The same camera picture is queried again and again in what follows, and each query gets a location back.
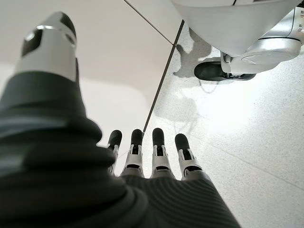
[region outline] floor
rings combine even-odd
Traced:
[[[185,25],[145,131],[145,176],[152,131],[160,127],[181,178],[174,136],[184,133],[242,227],[303,228],[304,49],[250,81],[198,80],[194,67],[215,56],[219,51]]]

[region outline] white wall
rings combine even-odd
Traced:
[[[174,43],[182,18],[170,0],[126,0]]]

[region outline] robotic finger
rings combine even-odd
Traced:
[[[116,161],[118,158],[118,150],[120,143],[122,141],[122,133],[119,130],[115,130],[111,133],[109,142],[107,144],[107,148],[111,149],[114,153],[115,156],[115,163],[109,167],[109,172],[114,174],[115,166],[116,166]]]
[[[77,81],[76,32],[71,19],[56,12],[24,39],[15,74],[48,72]]]
[[[163,131],[155,128],[152,133],[153,156],[152,156],[152,175],[151,178],[171,177],[175,179],[171,171],[168,154],[165,148]]]
[[[142,136],[143,133],[139,129],[136,129],[132,132],[131,146],[121,176],[135,175],[139,177],[144,177],[143,163],[142,163],[143,162]]]
[[[210,177],[203,171],[198,160],[193,155],[188,139],[184,134],[175,136],[175,145],[179,155],[180,171],[182,174],[182,181],[192,181],[198,179],[207,179],[211,181]]]

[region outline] robotic arm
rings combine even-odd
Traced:
[[[249,80],[297,57],[304,42],[299,0],[172,2],[189,27],[221,51],[217,61],[195,68],[202,80]]]

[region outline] black wheel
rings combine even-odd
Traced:
[[[212,82],[220,82],[224,80],[247,81],[256,76],[256,74],[242,74],[239,76],[234,76],[230,73],[225,73],[222,70],[220,62],[218,61],[198,64],[194,69],[194,75],[200,80]]]

